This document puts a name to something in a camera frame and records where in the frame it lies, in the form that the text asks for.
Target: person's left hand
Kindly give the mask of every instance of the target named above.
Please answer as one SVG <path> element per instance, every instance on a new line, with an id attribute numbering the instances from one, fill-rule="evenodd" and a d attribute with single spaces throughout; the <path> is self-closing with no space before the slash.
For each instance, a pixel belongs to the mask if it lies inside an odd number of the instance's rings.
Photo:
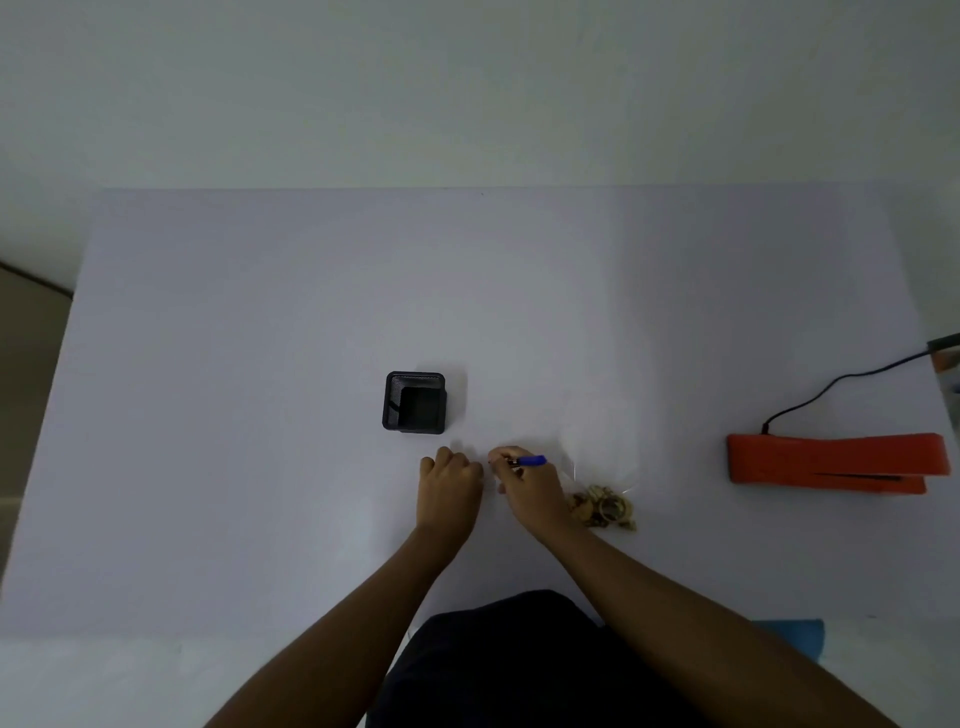
<path id="1" fill-rule="evenodd" d="M 473 530 L 482 496 L 483 466 L 440 448 L 436 459 L 420 461 L 417 531 L 452 559 Z"/>

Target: black square container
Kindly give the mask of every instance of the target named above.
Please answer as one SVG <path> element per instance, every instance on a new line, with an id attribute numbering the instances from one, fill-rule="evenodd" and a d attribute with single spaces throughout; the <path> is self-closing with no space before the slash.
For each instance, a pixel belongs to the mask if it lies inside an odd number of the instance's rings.
<path id="1" fill-rule="evenodd" d="M 390 372 L 383 396 L 383 426 L 439 435 L 446 426 L 446 380 L 436 372 Z"/>

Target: table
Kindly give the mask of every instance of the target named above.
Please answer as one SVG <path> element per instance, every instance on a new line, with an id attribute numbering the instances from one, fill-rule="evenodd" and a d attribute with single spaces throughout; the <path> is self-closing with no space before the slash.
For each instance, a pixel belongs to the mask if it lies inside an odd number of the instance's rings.
<path id="1" fill-rule="evenodd" d="M 108 191 L 0 630 L 299 629 L 405 537 L 423 455 L 508 442 L 632 486 L 639 532 L 604 537 L 748 617 L 956 617 L 956 478 L 725 473 L 727 433 L 922 345 L 869 185 Z M 416 369 L 447 378 L 444 435 L 380 424 Z M 774 430 L 950 434 L 923 360 Z M 417 622 L 534 588 L 588 607 L 488 483 Z"/>

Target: pen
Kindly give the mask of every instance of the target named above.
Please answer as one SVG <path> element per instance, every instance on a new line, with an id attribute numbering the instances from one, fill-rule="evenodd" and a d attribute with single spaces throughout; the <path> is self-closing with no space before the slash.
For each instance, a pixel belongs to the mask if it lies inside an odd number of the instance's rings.
<path id="1" fill-rule="evenodd" d="M 546 465 L 546 455 L 521 455 L 514 460 L 508 460 L 511 468 L 535 468 L 537 465 Z"/>

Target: power cord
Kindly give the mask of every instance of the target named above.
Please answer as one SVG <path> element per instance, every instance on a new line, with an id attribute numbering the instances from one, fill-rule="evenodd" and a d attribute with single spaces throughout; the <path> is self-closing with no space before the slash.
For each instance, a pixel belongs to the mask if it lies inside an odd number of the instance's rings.
<path id="1" fill-rule="evenodd" d="M 907 362 L 913 361 L 914 359 L 920 359 L 920 358 L 923 358 L 924 356 L 930 356 L 935 352 L 941 352 L 944 349 L 949 349 L 955 346 L 960 346 L 960 333 L 954 333 L 954 334 L 951 334 L 950 336 L 944 336 L 941 339 L 934 339 L 933 341 L 928 341 L 926 343 L 925 351 L 911 354 L 910 356 L 906 356 L 903 359 L 899 359 L 895 361 L 893 364 L 887 364 L 885 367 L 880 367 L 879 369 L 873 369 L 870 372 L 859 372 L 857 374 L 841 375 L 837 377 L 834 381 L 832 381 L 830 384 L 828 384 L 826 387 L 824 387 L 822 390 L 820 390 L 820 394 L 818 394 L 816 397 L 810 398 L 809 400 L 801 404 L 795 404 L 792 407 L 787 407 L 786 409 L 783 409 L 780 412 L 778 412 L 776 415 L 773 415 L 772 417 L 768 418 L 767 421 L 763 423 L 763 427 L 760 429 L 760 434 L 769 435 L 770 423 L 773 422 L 777 417 L 780 417 L 781 415 L 785 415 L 788 412 L 793 412 L 794 410 L 800 409 L 801 407 L 806 407 L 808 404 L 812 404 L 813 402 L 818 400 L 820 397 L 825 395 L 829 391 L 830 387 L 832 387 L 841 379 L 849 379 L 854 376 L 878 375 L 878 374 L 881 374 L 882 372 L 889 372 L 891 369 L 894 369 L 895 367 L 898 367 L 901 364 L 906 364 Z"/>

